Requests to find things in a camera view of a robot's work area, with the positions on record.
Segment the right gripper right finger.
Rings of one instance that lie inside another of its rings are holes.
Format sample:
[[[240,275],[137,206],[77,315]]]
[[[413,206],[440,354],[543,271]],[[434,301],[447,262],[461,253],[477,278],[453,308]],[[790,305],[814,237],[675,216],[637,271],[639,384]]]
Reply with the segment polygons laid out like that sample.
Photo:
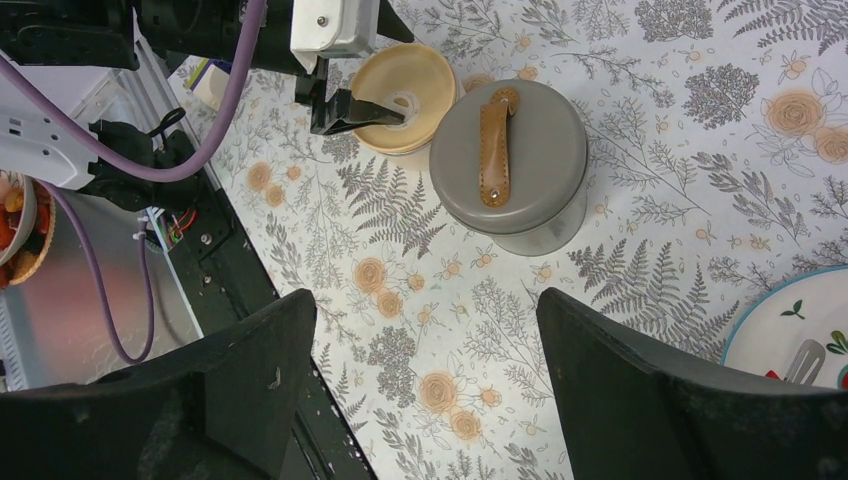
[[[847,395],[720,366],[544,290],[536,319],[578,479],[843,479]]]

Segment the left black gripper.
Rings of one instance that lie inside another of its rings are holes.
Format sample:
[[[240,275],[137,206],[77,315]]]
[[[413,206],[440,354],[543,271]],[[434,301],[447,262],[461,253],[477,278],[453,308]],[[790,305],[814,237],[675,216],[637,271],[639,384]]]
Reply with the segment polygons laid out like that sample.
[[[388,1],[379,2],[377,36],[412,43],[414,34]],[[137,1],[141,34],[156,49],[233,64],[239,37],[247,25],[248,1]],[[311,111],[310,132],[330,136],[368,126],[396,126],[399,112],[357,99],[338,89],[329,98],[329,60],[320,58],[311,74],[290,51],[293,1],[264,1],[250,66],[296,77],[295,102]]]

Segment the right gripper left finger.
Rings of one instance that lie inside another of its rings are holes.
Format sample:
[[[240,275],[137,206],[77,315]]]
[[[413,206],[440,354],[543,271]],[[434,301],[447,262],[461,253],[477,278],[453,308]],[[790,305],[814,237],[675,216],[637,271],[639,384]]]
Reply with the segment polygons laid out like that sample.
[[[300,289],[89,384],[1,397],[5,479],[279,479],[316,326]]]

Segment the beige round lid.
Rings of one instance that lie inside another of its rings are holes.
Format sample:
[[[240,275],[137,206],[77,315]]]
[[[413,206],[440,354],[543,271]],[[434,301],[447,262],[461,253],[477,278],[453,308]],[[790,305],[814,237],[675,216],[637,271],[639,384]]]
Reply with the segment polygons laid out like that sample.
[[[398,44],[366,60],[351,81],[353,96],[400,113],[398,125],[359,128],[354,137],[386,155],[408,155],[432,140],[444,115],[460,98],[448,60],[421,44]]]

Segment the grey lid with wooden knob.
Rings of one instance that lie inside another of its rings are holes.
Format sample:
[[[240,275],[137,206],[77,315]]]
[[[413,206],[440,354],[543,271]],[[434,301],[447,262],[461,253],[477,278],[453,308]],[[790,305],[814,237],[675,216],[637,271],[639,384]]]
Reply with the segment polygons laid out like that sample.
[[[588,140],[574,104],[543,83],[497,81],[466,94],[433,137],[442,206],[480,233],[516,235],[585,209]]]

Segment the grey cylindrical lunch container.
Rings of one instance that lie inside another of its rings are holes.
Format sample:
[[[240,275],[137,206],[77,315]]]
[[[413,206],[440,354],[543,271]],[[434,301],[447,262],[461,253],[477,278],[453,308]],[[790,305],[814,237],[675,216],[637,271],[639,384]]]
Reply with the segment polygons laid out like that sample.
[[[580,184],[564,203],[543,207],[513,194],[502,207],[447,208],[450,216],[473,233],[515,255],[539,257],[568,244],[581,229],[588,210],[586,187]]]

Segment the metal food tongs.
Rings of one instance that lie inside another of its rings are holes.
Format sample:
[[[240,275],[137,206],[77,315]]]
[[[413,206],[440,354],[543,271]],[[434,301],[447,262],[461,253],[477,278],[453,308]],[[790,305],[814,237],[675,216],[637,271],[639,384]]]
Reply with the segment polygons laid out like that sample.
[[[804,340],[793,358],[785,380],[788,383],[812,386],[826,360],[825,347],[816,340]]]

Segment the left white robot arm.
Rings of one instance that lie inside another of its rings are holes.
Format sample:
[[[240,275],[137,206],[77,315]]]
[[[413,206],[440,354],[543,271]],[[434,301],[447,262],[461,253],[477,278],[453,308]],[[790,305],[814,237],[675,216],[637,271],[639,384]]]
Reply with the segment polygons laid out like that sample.
[[[401,113],[347,89],[327,90],[329,62],[368,56],[378,37],[414,39],[387,1],[5,1],[1,72],[42,111],[46,125],[62,130],[59,148],[43,146],[42,159],[24,174],[127,211],[186,210],[198,198],[198,174],[222,143],[251,69],[295,78],[295,100],[309,108],[315,135],[403,123]],[[155,138],[170,143],[175,115],[149,132],[120,122],[81,126],[21,73],[25,66],[135,71],[139,40],[231,67],[216,120],[191,154],[154,149]]]

